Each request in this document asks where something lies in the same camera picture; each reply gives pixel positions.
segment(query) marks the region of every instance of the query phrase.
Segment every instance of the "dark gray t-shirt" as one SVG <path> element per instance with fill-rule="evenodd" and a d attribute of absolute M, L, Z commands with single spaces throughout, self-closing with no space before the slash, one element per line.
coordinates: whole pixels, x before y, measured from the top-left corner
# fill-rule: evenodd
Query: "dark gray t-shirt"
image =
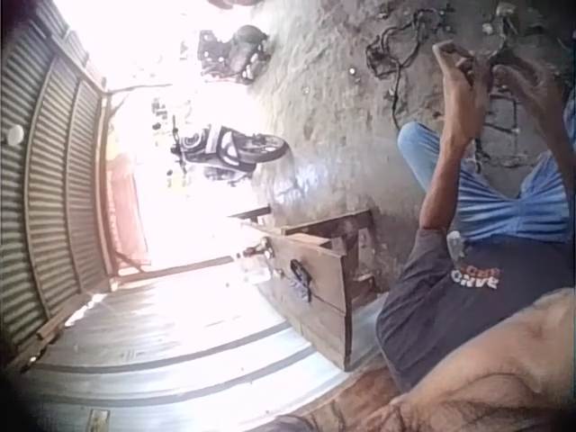
<path fill-rule="evenodd" d="M 574 286 L 573 244 L 496 237 L 454 264 L 445 234 L 421 229 L 376 331 L 407 392 L 454 349 L 545 293 Z"/>

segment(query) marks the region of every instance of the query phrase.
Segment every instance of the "hand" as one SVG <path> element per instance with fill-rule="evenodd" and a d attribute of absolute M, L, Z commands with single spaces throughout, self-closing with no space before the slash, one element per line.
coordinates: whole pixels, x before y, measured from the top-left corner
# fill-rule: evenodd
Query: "hand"
<path fill-rule="evenodd" d="M 464 152 L 468 143 L 480 135 L 490 103 L 488 61 L 475 58 L 451 40 L 437 43 L 432 50 L 443 75 L 443 136 Z M 458 62 L 453 54 L 461 57 Z"/>
<path fill-rule="evenodd" d="M 544 67 L 509 53 L 492 68 L 498 86 L 506 86 L 534 118 L 537 131 L 545 140 L 565 133 L 563 102 L 554 76 Z"/>

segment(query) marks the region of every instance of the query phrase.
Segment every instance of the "blue jeans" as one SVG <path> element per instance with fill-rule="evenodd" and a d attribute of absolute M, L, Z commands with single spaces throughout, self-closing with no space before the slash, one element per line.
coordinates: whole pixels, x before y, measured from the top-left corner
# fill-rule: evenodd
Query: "blue jeans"
<path fill-rule="evenodd" d="M 574 92 L 564 110 L 564 124 L 576 148 Z M 425 191 L 438 161 L 440 138 L 426 126 L 411 122 L 398 136 L 398 147 Z M 558 166 L 550 151 L 524 179 L 519 197 L 511 199 L 492 189 L 486 180 L 464 164 L 460 169 L 456 225 L 462 237 L 474 242 L 508 235 L 546 242 L 571 239 L 573 211 L 564 191 Z"/>

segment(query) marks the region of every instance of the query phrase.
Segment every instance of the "shirt logo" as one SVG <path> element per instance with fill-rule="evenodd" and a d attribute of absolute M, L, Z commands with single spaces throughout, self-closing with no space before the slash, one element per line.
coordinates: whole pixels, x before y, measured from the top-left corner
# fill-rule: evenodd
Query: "shirt logo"
<path fill-rule="evenodd" d="M 487 287 L 495 290 L 500 282 L 498 268 L 480 269 L 473 265 L 459 265 L 450 273 L 452 280 L 468 288 Z"/>

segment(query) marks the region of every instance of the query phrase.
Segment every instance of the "concrete floor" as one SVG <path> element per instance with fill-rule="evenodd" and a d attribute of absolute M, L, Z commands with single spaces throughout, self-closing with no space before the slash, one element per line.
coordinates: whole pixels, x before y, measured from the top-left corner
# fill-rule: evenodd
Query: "concrete floor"
<path fill-rule="evenodd" d="M 253 180 L 260 200 L 273 207 L 271 223 L 293 224 L 374 208 L 376 252 L 385 289 L 410 252 L 423 193 L 396 148 L 391 102 L 384 98 L 392 79 L 380 81 L 372 75 L 365 46 L 390 25 L 405 23 L 419 6 L 441 7 L 445 2 L 396 1 L 387 20 L 377 17 L 381 3 L 265 0 L 253 8 L 252 22 L 271 35 L 274 55 L 248 94 L 261 112 L 260 131 L 280 135 L 292 146 L 291 155 L 261 166 Z M 494 49 L 498 39 L 485 36 L 482 24 L 490 19 L 496 3 L 451 2 L 455 12 L 448 23 L 453 33 L 431 35 L 402 75 L 400 124 L 418 120 L 441 129 L 440 120 L 435 120 L 442 111 L 441 77 L 431 46 L 455 39 L 469 50 Z M 531 14 L 531 20 L 532 16 L 543 20 L 527 6 L 521 10 Z M 555 22 L 554 28 L 566 28 L 570 35 L 572 29 L 560 23 L 563 27 Z M 408 52 L 411 44 L 400 36 L 399 52 Z M 527 40 L 521 52 L 556 65 L 570 63 L 569 55 L 542 37 Z M 355 76 L 349 74 L 350 68 L 356 70 Z M 497 124 L 509 124 L 509 107 L 495 112 Z M 545 149 L 521 110 L 520 130 L 517 145 L 501 133 L 486 130 L 484 136 L 489 153 L 506 165 L 519 164 L 485 167 L 492 184 L 510 196 L 518 192 L 519 182 Z"/>

